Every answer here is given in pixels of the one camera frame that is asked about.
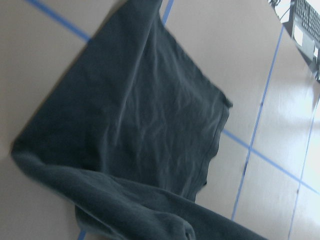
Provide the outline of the black printed t-shirt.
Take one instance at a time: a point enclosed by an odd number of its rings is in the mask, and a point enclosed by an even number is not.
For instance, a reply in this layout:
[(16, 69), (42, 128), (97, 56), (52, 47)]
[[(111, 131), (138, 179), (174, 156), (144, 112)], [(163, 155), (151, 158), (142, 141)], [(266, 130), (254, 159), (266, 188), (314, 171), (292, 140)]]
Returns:
[(232, 104), (165, 29), (161, 4), (129, 0), (110, 17), (12, 158), (110, 240), (259, 240), (195, 203)]

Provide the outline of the black box device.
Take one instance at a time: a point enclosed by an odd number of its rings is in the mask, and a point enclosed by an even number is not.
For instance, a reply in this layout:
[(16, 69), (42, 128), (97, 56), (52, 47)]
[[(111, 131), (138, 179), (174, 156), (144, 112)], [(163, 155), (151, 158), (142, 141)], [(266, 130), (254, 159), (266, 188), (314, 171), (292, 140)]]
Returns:
[(303, 27), (302, 21), (296, 16), (295, 9), (290, 11), (287, 30), (295, 42), (298, 50), (307, 62), (318, 60), (320, 56), (320, 42), (317, 42)]

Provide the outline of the black keyboard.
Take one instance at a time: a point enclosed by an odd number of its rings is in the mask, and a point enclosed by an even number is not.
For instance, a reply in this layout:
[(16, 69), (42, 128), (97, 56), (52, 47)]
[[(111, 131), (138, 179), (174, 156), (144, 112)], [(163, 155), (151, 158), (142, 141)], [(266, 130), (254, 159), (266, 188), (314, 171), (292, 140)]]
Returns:
[(294, 13), (301, 20), (302, 27), (317, 41), (320, 41), (320, 15), (306, 1), (296, 0)]

